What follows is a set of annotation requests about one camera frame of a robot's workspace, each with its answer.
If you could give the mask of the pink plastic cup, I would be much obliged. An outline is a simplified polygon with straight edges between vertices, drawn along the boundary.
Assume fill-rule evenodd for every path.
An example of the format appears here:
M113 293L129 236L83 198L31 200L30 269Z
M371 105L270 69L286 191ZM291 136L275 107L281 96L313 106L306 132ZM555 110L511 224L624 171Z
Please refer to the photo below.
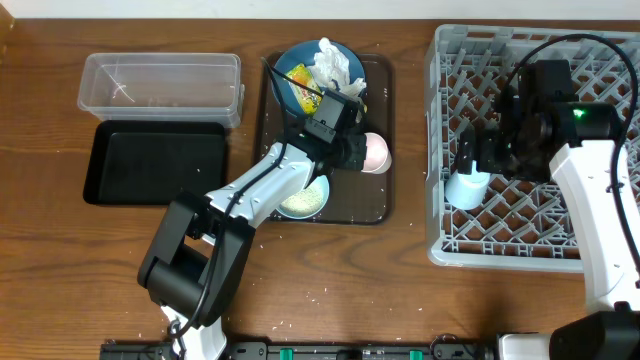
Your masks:
M392 164L392 155L385 139L373 132L366 132L366 157L362 171L370 174L383 174Z

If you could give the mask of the light blue plastic cup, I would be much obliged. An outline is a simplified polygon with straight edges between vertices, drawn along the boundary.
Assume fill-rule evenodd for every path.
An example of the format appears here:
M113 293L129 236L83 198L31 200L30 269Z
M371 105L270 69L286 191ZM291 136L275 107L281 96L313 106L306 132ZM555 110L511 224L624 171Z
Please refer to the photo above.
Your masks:
M477 170L477 162L472 162L472 172L461 174L455 171L445 184L444 196L457 209L472 210L480 206L489 188L491 175Z

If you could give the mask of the light blue rice bowl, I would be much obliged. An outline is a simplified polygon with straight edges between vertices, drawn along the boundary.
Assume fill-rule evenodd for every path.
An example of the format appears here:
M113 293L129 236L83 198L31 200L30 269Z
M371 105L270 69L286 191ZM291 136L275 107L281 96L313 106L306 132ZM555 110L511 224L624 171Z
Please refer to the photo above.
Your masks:
M324 208L329 194L328 178L319 176L307 188L287 198L276 210L281 215L295 220L310 218Z

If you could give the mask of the yellow snack wrapper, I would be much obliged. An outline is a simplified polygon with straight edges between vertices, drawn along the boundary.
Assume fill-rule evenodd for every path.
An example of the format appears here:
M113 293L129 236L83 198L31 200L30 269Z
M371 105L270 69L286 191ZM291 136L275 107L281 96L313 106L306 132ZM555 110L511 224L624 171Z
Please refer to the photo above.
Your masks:
M287 109L299 116L313 115L319 108L323 94L311 71L299 63L285 73Z

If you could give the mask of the white tissue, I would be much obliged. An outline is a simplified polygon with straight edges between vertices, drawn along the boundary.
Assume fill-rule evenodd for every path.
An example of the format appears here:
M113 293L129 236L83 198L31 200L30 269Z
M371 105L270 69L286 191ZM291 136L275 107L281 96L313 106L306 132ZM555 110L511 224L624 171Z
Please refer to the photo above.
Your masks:
M318 43L319 52L314 54L314 64L309 70L319 87L337 90L351 97L359 97L366 89L363 77L350 79L350 61L341 50L323 37Z

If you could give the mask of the dark blue plate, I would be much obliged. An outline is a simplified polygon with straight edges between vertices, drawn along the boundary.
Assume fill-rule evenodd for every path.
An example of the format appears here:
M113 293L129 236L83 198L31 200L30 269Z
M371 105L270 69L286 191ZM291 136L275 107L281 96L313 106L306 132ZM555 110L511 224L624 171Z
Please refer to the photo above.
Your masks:
M331 89L361 97L367 87L360 59L346 46L326 37L294 45L273 65L272 71L287 111L297 117L312 115L319 93Z

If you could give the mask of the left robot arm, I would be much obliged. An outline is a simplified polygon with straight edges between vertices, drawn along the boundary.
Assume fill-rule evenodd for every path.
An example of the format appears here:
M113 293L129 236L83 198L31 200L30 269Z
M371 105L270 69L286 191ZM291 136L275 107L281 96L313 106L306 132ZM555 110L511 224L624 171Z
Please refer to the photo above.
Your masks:
M221 317L240 285L256 229L316 175L362 170L366 153L364 134L289 134L230 184L204 196L183 192L170 203L137 281L168 317L176 358L221 357L227 344Z

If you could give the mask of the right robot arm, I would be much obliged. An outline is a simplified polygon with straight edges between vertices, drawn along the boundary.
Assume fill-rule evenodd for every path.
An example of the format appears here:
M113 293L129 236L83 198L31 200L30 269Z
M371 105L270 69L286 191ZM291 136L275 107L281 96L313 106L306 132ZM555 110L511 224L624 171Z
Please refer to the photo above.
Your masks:
M522 66L496 110L498 127L462 132L454 175L553 181L579 248L587 307L549 335L499 336L496 358L638 358L639 211L617 111L580 101L565 60Z

